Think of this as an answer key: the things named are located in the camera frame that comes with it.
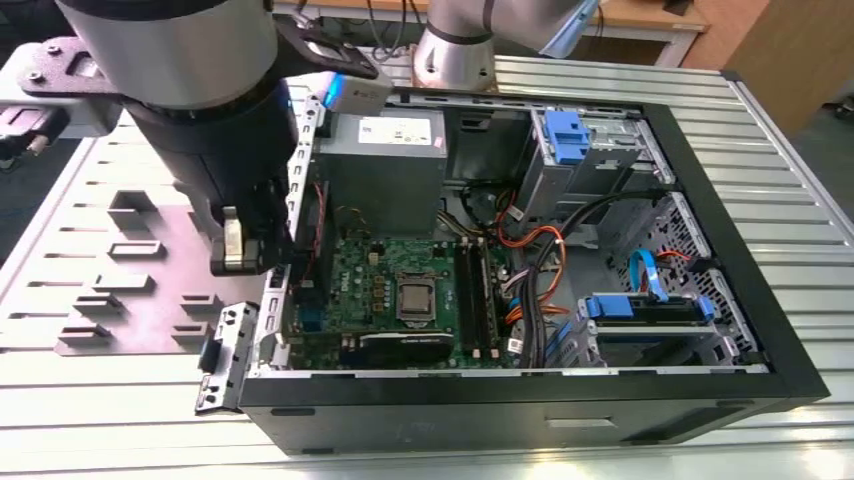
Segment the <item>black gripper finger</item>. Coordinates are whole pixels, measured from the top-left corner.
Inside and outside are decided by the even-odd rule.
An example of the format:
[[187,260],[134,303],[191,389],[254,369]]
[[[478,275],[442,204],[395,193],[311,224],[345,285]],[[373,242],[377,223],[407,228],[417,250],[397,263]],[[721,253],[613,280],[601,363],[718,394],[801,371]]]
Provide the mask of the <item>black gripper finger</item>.
[[264,237],[239,216],[235,206],[222,209],[222,227],[212,239],[210,269],[214,275],[260,275],[264,266]]

